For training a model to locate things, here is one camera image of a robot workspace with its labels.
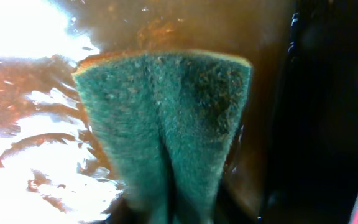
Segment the green yellow sponge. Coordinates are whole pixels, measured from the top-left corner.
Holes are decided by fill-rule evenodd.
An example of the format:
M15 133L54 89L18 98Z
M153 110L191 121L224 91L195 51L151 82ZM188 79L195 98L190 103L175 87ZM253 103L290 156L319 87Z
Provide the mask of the green yellow sponge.
M106 55L73 73L95 136L147 223L212 223L253 66L207 50Z

